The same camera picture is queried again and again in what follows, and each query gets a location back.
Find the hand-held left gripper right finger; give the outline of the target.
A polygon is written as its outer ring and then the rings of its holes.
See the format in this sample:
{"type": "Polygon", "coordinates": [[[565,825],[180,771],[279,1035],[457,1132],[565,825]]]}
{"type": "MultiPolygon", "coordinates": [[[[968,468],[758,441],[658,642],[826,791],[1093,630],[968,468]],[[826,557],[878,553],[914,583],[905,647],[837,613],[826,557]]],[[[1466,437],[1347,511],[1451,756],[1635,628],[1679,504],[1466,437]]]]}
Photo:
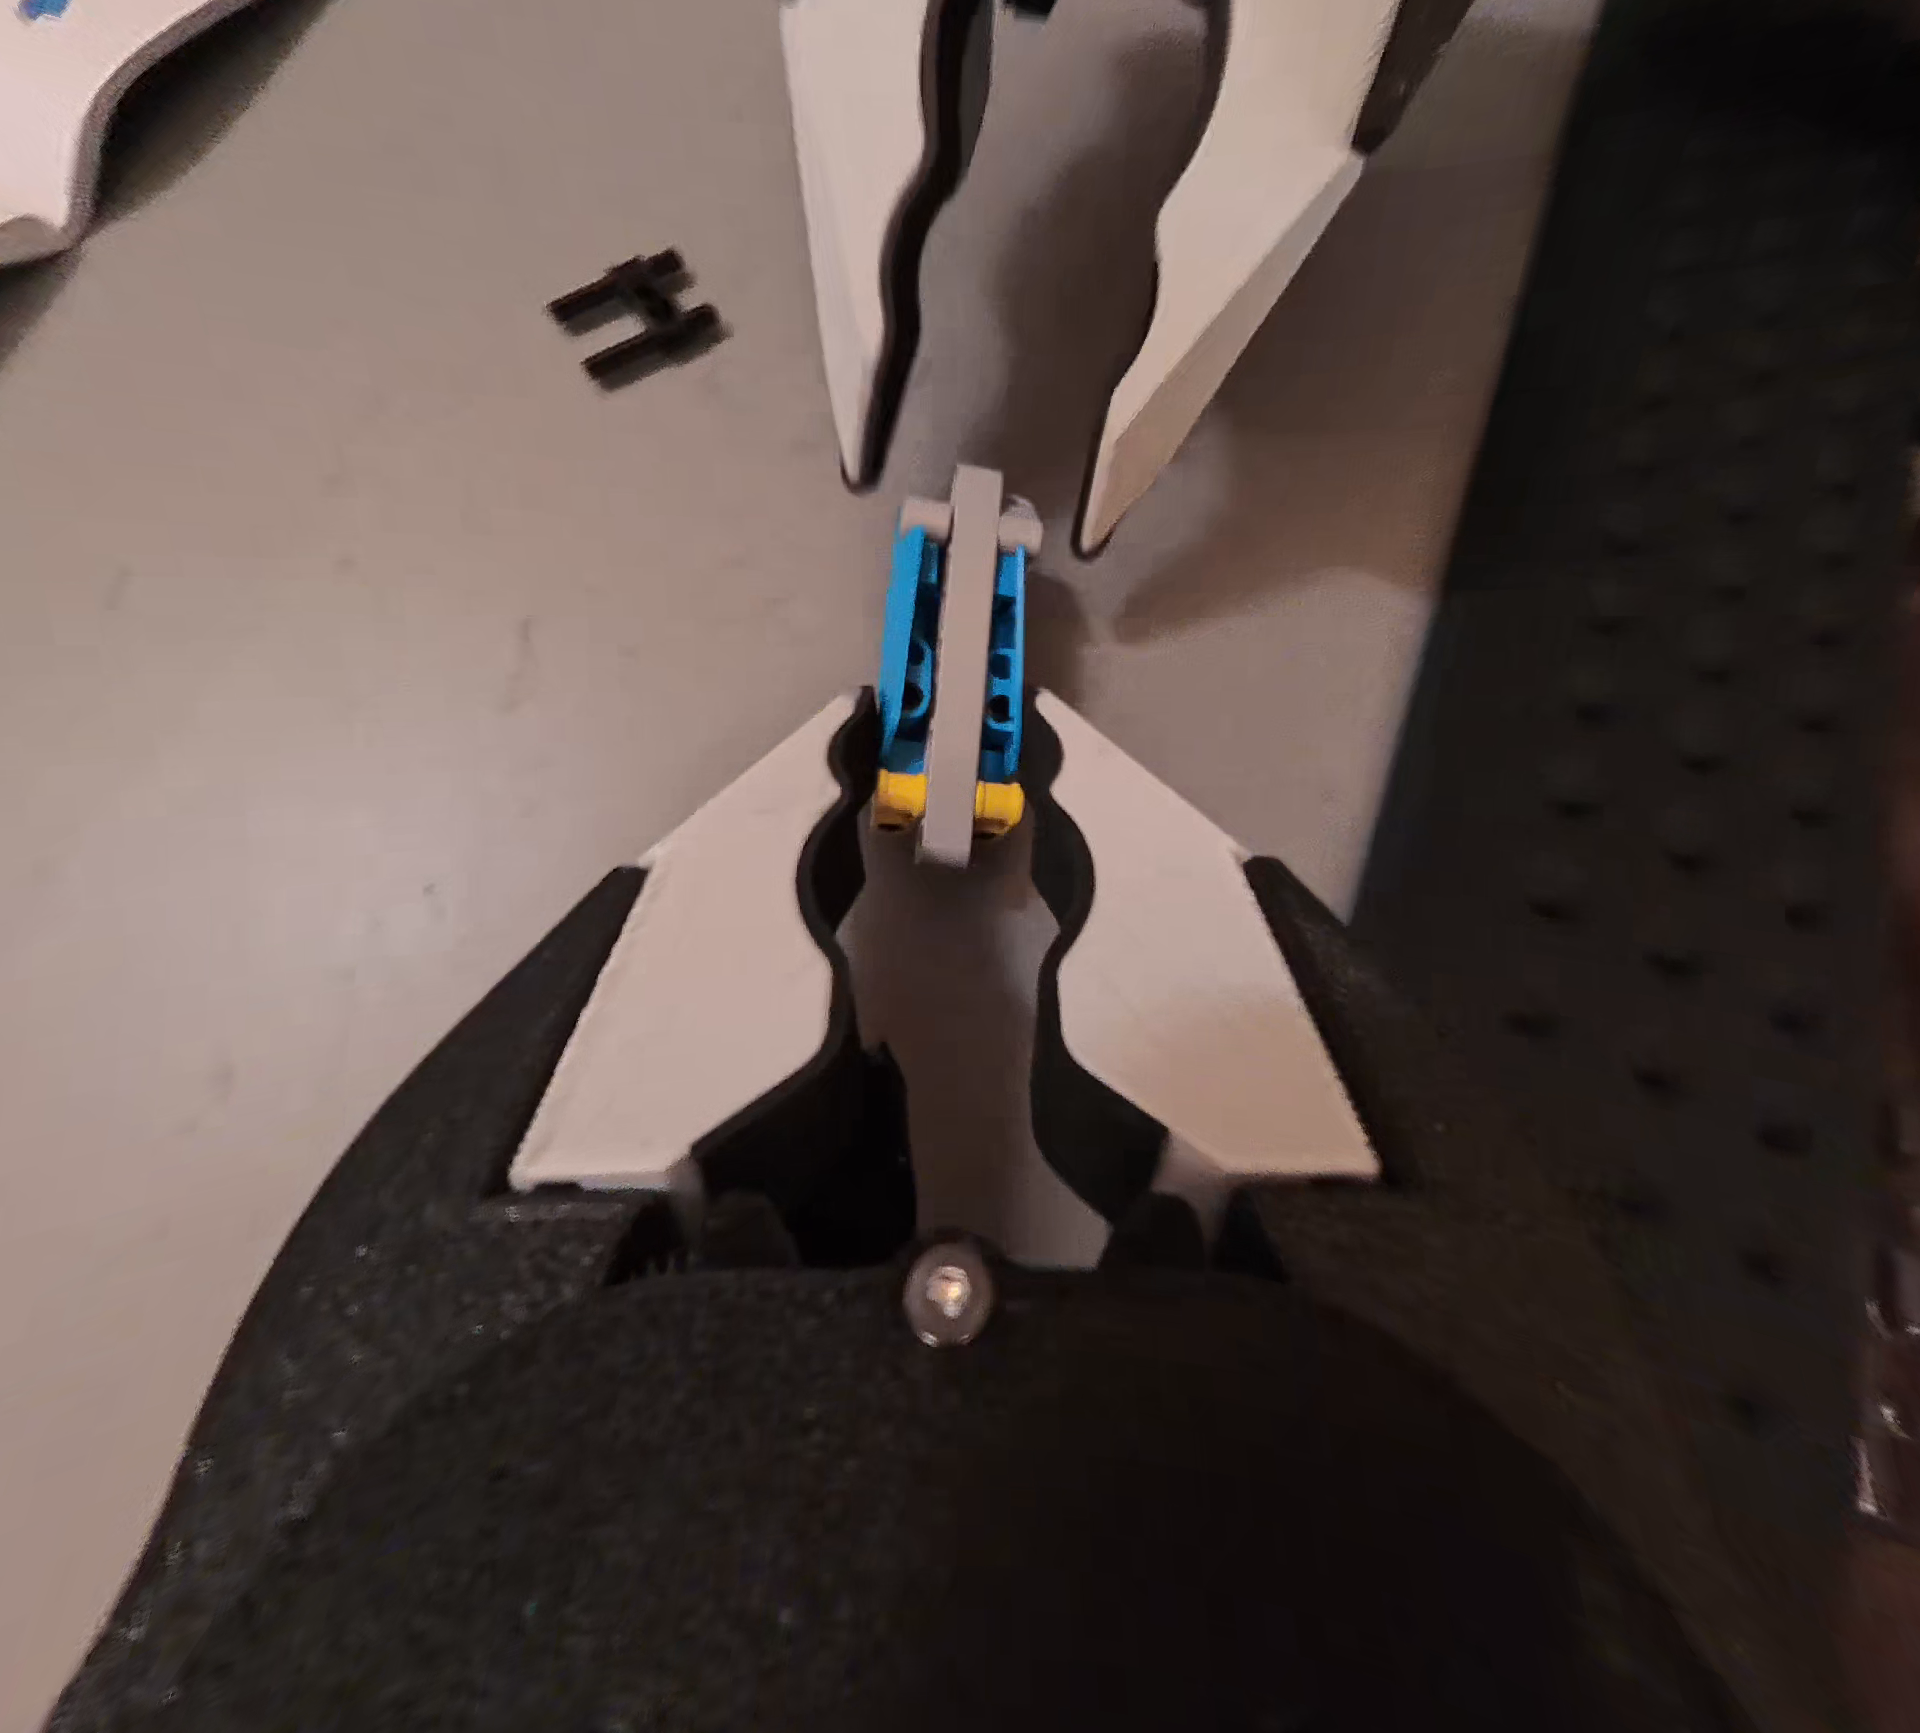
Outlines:
{"type": "Polygon", "coordinates": [[[1051,920],[1027,1117],[1047,1168],[1087,1207],[1376,1183],[1252,855],[1057,695],[1026,721],[1030,876],[1051,920]]]}

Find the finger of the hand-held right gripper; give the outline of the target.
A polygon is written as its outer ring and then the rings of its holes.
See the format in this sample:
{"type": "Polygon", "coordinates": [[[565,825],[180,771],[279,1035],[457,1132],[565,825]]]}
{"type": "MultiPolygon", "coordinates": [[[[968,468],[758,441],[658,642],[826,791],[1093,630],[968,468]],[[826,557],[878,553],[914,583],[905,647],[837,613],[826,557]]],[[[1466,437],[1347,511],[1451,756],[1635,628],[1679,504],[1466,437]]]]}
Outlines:
{"type": "Polygon", "coordinates": [[[1154,307],[1071,544],[1098,554],[1182,449],[1361,173],[1359,106],[1402,0],[1210,0],[1212,104],[1156,220],[1154,307]]]}
{"type": "Polygon", "coordinates": [[[779,0],[813,309],[851,492],[875,490],[923,333],[923,259],[977,115],[990,0],[779,0]]]}

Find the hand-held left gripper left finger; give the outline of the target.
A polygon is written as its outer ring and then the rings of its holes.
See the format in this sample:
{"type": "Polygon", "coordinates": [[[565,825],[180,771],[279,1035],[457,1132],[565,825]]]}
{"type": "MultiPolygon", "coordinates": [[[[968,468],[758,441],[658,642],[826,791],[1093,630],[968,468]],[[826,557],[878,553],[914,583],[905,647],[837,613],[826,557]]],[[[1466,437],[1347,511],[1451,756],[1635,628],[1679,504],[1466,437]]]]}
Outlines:
{"type": "Polygon", "coordinates": [[[638,891],[507,1165],[514,1193],[803,1200],[858,1130],[837,928],[875,713],[841,693],[643,852],[638,891]]]}

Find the black pin connector piece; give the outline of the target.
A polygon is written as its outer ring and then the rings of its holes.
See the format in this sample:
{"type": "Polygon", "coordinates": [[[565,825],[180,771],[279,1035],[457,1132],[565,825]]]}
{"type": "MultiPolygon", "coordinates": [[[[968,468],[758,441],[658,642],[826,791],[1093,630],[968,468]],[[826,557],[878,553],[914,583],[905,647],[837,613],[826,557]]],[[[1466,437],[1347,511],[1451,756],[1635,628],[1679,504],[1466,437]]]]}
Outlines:
{"type": "Polygon", "coordinates": [[[726,337],[718,309],[689,301],[692,281],[676,249],[636,255],[551,297],[544,313],[575,338],[623,326],[620,337],[581,358],[583,377],[597,391],[612,392],[683,367],[726,337]]]}

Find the blue grey yellow brick assembly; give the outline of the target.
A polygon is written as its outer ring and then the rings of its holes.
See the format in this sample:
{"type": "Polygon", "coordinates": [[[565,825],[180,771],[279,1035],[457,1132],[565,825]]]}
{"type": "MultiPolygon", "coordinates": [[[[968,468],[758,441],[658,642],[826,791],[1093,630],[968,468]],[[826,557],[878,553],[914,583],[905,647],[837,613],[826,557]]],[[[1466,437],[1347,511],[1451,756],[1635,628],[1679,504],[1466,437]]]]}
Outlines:
{"type": "Polygon", "coordinates": [[[1043,542],[1001,474],[962,465],[897,513],[874,684],[874,822],[921,862],[970,864],[1012,833],[1026,714],[1027,574],[1043,542]]]}

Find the black perforated panel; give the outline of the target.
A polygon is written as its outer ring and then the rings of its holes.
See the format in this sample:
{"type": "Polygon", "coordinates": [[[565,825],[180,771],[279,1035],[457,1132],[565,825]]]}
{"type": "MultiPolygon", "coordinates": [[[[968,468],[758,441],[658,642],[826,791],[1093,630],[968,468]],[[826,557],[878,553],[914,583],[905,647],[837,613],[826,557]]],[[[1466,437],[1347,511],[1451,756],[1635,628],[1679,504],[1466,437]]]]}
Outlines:
{"type": "Polygon", "coordinates": [[[1356,928],[1629,1299],[1761,1705],[1846,1728],[1916,45],[1869,0],[1595,24],[1356,928]]]}

